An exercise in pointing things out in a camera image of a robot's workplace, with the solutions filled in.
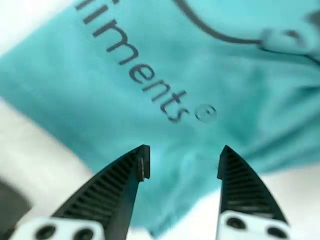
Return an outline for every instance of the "teal cloth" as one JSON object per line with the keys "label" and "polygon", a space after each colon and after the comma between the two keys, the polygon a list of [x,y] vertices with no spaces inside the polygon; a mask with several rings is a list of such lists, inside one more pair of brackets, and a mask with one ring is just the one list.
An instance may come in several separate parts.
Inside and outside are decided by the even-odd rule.
{"label": "teal cloth", "polygon": [[0,95],[94,172],[150,145],[131,224],[157,237],[218,189],[226,144],[258,173],[320,160],[319,7],[77,1],[0,58]]}

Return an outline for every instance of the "dark object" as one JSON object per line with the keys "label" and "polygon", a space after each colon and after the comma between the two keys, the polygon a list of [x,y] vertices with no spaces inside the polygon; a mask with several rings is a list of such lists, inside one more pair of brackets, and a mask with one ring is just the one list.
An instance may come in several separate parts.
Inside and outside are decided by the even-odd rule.
{"label": "dark object", "polygon": [[245,223],[237,217],[229,218],[228,221],[226,221],[226,224],[235,229],[246,229]]}
{"label": "dark object", "polygon": [[73,240],[91,240],[93,236],[94,233],[90,229],[86,228],[78,231]]}
{"label": "dark object", "polygon": [[27,199],[0,181],[0,240],[7,240],[16,223],[31,209]]}
{"label": "dark object", "polygon": [[231,210],[288,224],[255,171],[227,145],[220,155],[217,177],[222,180],[220,213]]}
{"label": "dark object", "polygon": [[150,147],[141,145],[97,173],[52,216],[97,221],[106,240],[125,240],[139,182],[149,177]]}
{"label": "dark object", "polygon": [[55,234],[56,227],[53,225],[48,225],[42,227],[35,235],[37,240],[46,240]]}
{"label": "dark object", "polygon": [[268,234],[274,237],[278,237],[280,239],[286,239],[287,234],[277,227],[270,227],[268,229]]}

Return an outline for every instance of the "registered trademark symbol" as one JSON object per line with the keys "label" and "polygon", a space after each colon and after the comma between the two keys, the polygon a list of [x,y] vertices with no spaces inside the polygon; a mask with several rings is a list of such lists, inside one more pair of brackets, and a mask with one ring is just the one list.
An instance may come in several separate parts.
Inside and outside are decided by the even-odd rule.
{"label": "registered trademark symbol", "polygon": [[217,111],[210,104],[201,104],[194,110],[196,119],[203,123],[209,123],[216,118]]}

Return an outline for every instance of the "white surface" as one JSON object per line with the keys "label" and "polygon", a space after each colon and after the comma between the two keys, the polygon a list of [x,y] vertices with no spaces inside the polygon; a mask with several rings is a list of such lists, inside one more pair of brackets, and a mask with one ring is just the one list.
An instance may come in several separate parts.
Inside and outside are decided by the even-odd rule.
{"label": "white surface", "polygon": [[[66,7],[71,0],[0,0],[0,55]],[[264,177],[301,239],[320,236],[320,165]],[[47,216],[91,177],[61,143],[0,100],[0,177],[13,183],[34,203],[25,216]],[[215,238],[219,193],[203,198],[161,240]],[[132,230],[129,240],[149,240]]]}

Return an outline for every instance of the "screw hole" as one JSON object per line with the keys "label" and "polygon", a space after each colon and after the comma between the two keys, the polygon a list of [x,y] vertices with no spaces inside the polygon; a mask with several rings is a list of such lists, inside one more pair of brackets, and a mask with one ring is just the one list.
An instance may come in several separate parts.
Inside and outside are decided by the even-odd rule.
{"label": "screw hole", "polygon": [[94,232],[88,228],[85,228],[78,231],[73,240],[91,240],[93,236]]}
{"label": "screw hole", "polygon": [[235,229],[246,229],[245,223],[236,217],[231,217],[227,220],[226,224],[230,227],[233,227]]}
{"label": "screw hole", "polygon": [[277,227],[269,227],[268,234],[274,237],[278,237],[280,239],[286,239],[287,234]]}
{"label": "screw hole", "polygon": [[55,234],[56,227],[53,225],[47,225],[42,227],[35,235],[37,240],[46,240]]}

